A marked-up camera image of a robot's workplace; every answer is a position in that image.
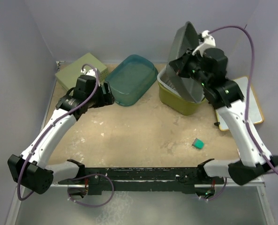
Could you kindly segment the teal plastic tub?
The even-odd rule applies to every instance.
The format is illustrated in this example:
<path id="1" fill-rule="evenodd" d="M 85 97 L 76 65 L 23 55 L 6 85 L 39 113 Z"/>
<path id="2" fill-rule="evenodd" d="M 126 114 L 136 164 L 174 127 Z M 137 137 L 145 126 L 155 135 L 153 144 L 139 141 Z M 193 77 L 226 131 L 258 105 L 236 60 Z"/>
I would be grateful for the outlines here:
<path id="1" fill-rule="evenodd" d="M 121 106 L 134 105 L 156 81 L 158 70 L 146 58 L 132 54 L 105 79 L 115 102 Z"/>

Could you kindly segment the grey plastic tub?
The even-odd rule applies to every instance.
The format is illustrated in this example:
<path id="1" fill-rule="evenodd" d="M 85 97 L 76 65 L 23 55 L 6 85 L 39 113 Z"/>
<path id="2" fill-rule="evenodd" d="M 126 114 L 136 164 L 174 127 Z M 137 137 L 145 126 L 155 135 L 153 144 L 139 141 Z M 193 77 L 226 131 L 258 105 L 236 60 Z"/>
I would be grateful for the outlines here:
<path id="1" fill-rule="evenodd" d="M 186 101 L 195 103 L 203 100 L 203 88 L 189 74 L 189 56 L 186 52 L 198 45 L 198 34 L 193 24 L 186 22 L 174 36 L 166 65 L 166 74 L 175 91 Z"/>

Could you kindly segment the white perforated basket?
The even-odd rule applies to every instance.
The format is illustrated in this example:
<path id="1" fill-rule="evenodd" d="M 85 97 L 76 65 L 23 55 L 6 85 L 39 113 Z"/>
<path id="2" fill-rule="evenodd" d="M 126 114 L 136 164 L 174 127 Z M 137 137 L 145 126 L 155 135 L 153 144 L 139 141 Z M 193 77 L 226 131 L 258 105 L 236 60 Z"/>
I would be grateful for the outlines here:
<path id="1" fill-rule="evenodd" d="M 178 95 L 178 92 L 176 91 L 175 87 L 173 86 L 173 84 L 171 83 L 171 81 L 169 80 L 165 68 L 162 69 L 159 74 L 157 75 L 157 80 L 158 82 L 165 87 L 167 90 L 171 91 L 172 93 Z"/>

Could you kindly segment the pale green perforated basket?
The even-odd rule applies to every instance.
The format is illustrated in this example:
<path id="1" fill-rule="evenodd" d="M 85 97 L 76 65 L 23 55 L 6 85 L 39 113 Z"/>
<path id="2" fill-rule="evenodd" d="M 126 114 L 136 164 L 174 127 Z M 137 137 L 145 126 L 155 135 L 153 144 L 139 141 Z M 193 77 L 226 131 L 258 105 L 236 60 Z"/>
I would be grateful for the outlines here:
<path id="1" fill-rule="evenodd" d="M 58 83 L 65 90 L 69 90 L 70 88 L 75 87 L 77 78 L 80 75 L 83 75 L 83 73 L 81 72 L 83 64 L 88 63 L 98 69 L 98 71 L 100 72 L 99 81 L 100 83 L 102 83 L 109 74 L 108 68 L 91 53 L 87 53 L 73 63 L 70 63 L 64 68 L 61 68 L 59 72 L 55 74 Z"/>

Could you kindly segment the large olive green container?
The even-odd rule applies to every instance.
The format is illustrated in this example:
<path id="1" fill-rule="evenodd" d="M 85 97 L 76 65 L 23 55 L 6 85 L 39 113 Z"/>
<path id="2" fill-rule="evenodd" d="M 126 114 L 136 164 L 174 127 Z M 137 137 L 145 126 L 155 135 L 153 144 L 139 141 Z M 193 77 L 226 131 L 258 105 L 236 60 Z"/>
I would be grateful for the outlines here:
<path id="1" fill-rule="evenodd" d="M 172 93 L 160 82 L 158 82 L 158 85 L 160 101 L 184 116 L 190 116 L 194 114 L 195 112 L 197 112 L 199 106 L 206 102 L 205 98 L 200 103 L 186 101 L 180 96 Z"/>

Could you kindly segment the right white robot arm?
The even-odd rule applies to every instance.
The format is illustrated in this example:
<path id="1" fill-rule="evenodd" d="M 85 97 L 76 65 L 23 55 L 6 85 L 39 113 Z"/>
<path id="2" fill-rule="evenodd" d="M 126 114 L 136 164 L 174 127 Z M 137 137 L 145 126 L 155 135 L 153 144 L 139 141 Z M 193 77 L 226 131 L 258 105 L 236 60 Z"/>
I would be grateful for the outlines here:
<path id="1" fill-rule="evenodd" d="M 191 78 L 197 82 L 204 97 L 223 118 L 239 151 L 236 161 L 209 159 L 198 165 L 197 178 L 209 183 L 214 177 L 231 178 L 245 185 L 255 178 L 275 171 L 278 155 L 272 155 L 261 140 L 249 118 L 250 91 L 243 95 L 235 81 L 226 77 L 228 58 L 208 30 L 195 35 L 201 44 L 169 62 L 177 77 Z"/>

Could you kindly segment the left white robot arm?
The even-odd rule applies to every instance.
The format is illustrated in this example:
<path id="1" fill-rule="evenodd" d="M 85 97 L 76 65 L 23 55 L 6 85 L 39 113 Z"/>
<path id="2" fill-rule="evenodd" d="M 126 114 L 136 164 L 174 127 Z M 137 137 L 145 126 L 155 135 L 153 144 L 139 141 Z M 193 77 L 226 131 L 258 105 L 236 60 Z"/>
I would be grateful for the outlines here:
<path id="1" fill-rule="evenodd" d="M 65 133 L 88 109 L 114 103 L 109 84 L 99 81 L 99 70 L 92 67 L 87 71 L 85 67 L 86 64 L 81 68 L 75 87 L 59 99 L 50 120 L 33 143 L 20 155 L 11 155 L 8 159 L 8 167 L 17 183 L 17 195 L 21 201 L 25 199 L 21 195 L 21 186 L 32 193 L 43 194 L 55 182 L 70 179 L 80 184 L 85 179 L 85 166 L 75 160 L 48 165 L 50 156 Z"/>

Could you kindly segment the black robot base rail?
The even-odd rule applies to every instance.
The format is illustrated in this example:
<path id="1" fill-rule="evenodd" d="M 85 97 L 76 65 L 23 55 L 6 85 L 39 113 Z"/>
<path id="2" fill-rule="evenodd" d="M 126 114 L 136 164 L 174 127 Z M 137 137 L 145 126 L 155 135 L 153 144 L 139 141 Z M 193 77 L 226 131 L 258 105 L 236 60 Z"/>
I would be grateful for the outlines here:
<path id="1" fill-rule="evenodd" d="M 197 186 L 210 187 L 223 184 L 220 177 L 204 177 L 196 167 L 130 167 L 130 168 L 103 168 L 86 167 L 77 174 L 80 180 L 66 179 L 60 181 L 61 185 L 83 185 L 83 176 L 88 178 L 88 195 L 100 195 L 103 191 L 138 191 L 138 192 L 181 192 L 194 194 Z"/>

